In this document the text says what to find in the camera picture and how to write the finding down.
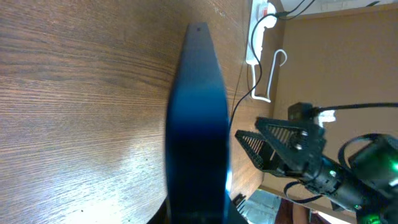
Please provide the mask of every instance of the black cable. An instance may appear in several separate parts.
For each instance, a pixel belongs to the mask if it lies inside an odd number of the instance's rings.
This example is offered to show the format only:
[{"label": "black cable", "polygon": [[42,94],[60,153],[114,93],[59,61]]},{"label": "black cable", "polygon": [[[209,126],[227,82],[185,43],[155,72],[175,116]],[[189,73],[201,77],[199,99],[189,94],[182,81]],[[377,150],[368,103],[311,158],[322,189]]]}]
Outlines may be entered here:
[{"label": "black cable", "polygon": [[241,71],[240,71],[240,73],[239,73],[238,83],[236,84],[234,99],[232,100],[232,108],[234,108],[234,105],[235,105],[235,98],[236,98],[236,94],[237,94],[237,92],[238,92],[238,86],[239,86],[239,81],[241,80],[241,76],[242,76],[242,69],[241,69]]},{"label": "black cable", "polygon": [[353,139],[350,139],[348,142],[344,143],[338,151],[338,162],[340,163],[340,165],[343,168],[345,168],[346,170],[351,171],[351,169],[348,167],[348,165],[346,163],[346,159],[345,159],[345,149],[349,144],[358,142],[358,141],[374,141],[381,135],[382,134],[374,134],[374,133],[364,134],[362,136],[358,136]]},{"label": "black cable", "polygon": [[299,16],[299,15],[301,15],[301,13],[303,13],[304,11],[306,11],[313,3],[315,2],[315,0],[312,0],[311,2],[310,2],[310,4],[308,4],[301,12],[299,12],[297,15],[295,15],[294,17],[290,17],[290,18],[288,18],[288,19],[284,19],[284,18],[279,18],[280,20],[283,20],[283,21],[289,21],[289,20],[292,20],[292,19],[294,19],[294,18],[296,18],[297,16]]},{"label": "black cable", "polygon": [[367,6],[365,6],[365,7],[371,7],[371,6],[374,6],[375,4],[377,4],[377,3],[379,3],[380,1],[374,1],[374,2],[372,2],[372,3],[370,3],[370,4],[368,4]]},{"label": "black cable", "polygon": [[302,199],[302,200],[290,199],[289,196],[287,195],[287,190],[290,189],[291,187],[297,185],[297,184],[301,184],[301,183],[299,181],[293,181],[293,182],[290,182],[290,183],[286,184],[286,186],[284,188],[284,194],[285,194],[286,198],[291,200],[292,202],[295,202],[295,203],[309,203],[309,202],[315,201],[316,199],[319,199],[319,198],[322,197],[322,195],[317,195],[315,197],[310,197],[310,198]]},{"label": "black cable", "polygon": [[341,105],[341,106],[327,106],[324,108],[314,108],[315,114],[319,114],[328,110],[347,110],[347,109],[360,109],[360,108],[394,108],[398,107],[398,103],[360,103],[353,105]]},{"label": "black cable", "polygon": [[275,16],[275,14],[266,14],[265,16],[263,16],[260,20],[258,20],[258,22],[256,23],[256,25],[254,26],[253,31],[252,31],[252,33],[251,33],[251,38],[250,38],[250,40],[251,40],[251,41],[250,41],[251,50],[253,51],[254,58],[256,58],[257,62],[259,63],[259,67],[260,67],[260,76],[259,76],[259,79],[258,79],[258,81],[256,82],[256,84],[255,84],[244,96],[242,96],[242,98],[236,103],[236,106],[235,106],[235,108],[234,108],[234,110],[233,110],[233,112],[232,112],[232,115],[231,115],[231,120],[230,120],[230,122],[229,122],[229,130],[231,130],[232,122],[233,122],[234,117],[235,117],[235,112],[236,112],[236,109],[238,108],[239,104],[242,102],[242,100],[243,100],[245,97],[247,97],[247,96],[253,91],[253,89],[255,89],[255,87],[259,84],[259,82],[260,82],[260,80],[261,80],[261,77],[262,77],[262,67],[261,67],[260,60],[257,58],[256,52],[255,52],[255,50],[254,50],[254,46],[253,46],[253,37],[254,37],[254,33],[255,33],[256,29],[257,29],[257,26],[260,24],[261,21],[263,21],[263,20],[264,20],[265,18],[267,18],[268,16],[274,16],[275,18],[278,18],[278,17]]},{"label": "black cable", "polygon": [[290,13],[296,11],[304,2],[305,2],[305,0],[301,1],[300,4],[298,4],[293,10],[288,11],[288,14],[290,14]]}]

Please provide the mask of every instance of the wood grain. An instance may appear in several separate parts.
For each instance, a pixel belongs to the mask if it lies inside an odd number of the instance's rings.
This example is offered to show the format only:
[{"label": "wood grain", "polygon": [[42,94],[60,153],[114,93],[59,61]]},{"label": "wood grain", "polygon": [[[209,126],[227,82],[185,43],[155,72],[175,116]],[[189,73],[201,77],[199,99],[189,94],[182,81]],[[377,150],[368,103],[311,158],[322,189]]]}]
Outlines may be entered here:
[{"label": "wood grain", "polygon": [[[250,4],[2,1],[0,223],[146,223],[166,196],[165,109],[186,26],[207,21],[231,107],[238,80],[236,98],[248,90]],[[281,30],[264,40],[265,71]],[[245,100],[232,133],[270,109]],[[249,195],[262,174],[232,136],[231,150],[231,197]]]}]

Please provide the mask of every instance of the wall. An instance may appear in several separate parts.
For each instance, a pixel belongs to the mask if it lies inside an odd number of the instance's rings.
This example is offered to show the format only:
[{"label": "wall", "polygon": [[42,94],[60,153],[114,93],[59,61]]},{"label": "wall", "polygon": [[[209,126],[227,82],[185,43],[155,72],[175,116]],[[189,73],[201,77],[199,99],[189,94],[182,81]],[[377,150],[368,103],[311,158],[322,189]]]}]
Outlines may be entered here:
[{"label": "wall", "polygon": [[[397,38],[397,9],[287,22],[288,60],[279,72],[274,118],[286,119],[287,108],[299,101],[317,106],[398,101]],[[338,111],[336,117],[337,122],[325,125],[324,153],[334,160],[339,147],[355,136],[378,132],[398,137],[398,109]],[[349,148],[348,155],[355,150]],[[281,193],[290,181],[266,174],[262,184]],[[290,195],[311,196],[303,187]],[[315,203],[330,207],[326,199]]]},{"label": "wall", "polygon": [[[298,0],[281,0],[282,5],[286,11],[294,9],[300,1]],[[303,3],[297,11],[292,13],[291,16],[295,16],[297,13],[301,12],[310,1],[306,1]],[[323,12],[333,12],[340,11],[345,9],[354,9],[365,7],[368,4],[374,2],[374,0],[316,0],[307,10],[305,10],[302,14],[314,14],[314,13],[323,13]],[[382,4],[391,4],[393,2],[397,2],[397,0],[380,0],[377,3],[377,6]]]}]

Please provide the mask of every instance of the white cable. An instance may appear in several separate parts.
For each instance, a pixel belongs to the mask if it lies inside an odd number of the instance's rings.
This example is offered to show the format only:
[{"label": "white cable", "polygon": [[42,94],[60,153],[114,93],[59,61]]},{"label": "white cable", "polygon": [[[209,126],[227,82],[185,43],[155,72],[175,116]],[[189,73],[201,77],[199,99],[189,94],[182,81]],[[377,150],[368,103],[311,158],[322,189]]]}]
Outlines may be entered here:
[{"label": "white cable", "polygon": [[[274,59],[272,60],[272,66],[271,66],[271,72],[269,74],[269,78],[268,78],[268,86],[267,86],[267,98],[265,97],[261,97],[261,96],[256,96],[255,92],[256,89],[253,88],[252,92],[251,92],[251,98],[255,99],[255,100],[263,100],[266,101],[268,103],[271,102],[270,97],[269,97],[269,91],[271,89],[271,82],[272,82],[272,75],[274,74],[274,67],[275,67],[275,61],[276,61],[276,55],[282,52],[285,55],[285,60],[279,65],[282,66],[286,60],[287,60],[287,54],[283,49],[279,49],[276,50],[274,53]],[[255,69],[254,69],[254,65],[250,65],[251,66],[251,75],[252,75],[252,80],[253,80],[253,87],[256,85],[256,73],[255,73]]]}]

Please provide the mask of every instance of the blue object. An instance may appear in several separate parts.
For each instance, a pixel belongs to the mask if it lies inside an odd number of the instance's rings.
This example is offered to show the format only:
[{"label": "blue object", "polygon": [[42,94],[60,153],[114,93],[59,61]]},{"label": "blue object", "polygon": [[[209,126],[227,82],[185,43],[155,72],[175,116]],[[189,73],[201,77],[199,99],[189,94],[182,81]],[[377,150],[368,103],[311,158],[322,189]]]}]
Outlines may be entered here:
[{"label": "blue object", "polygon": [[172,223],[226,223],[228,106],[206,23],[190,24],[167,107],[165,159]]}]

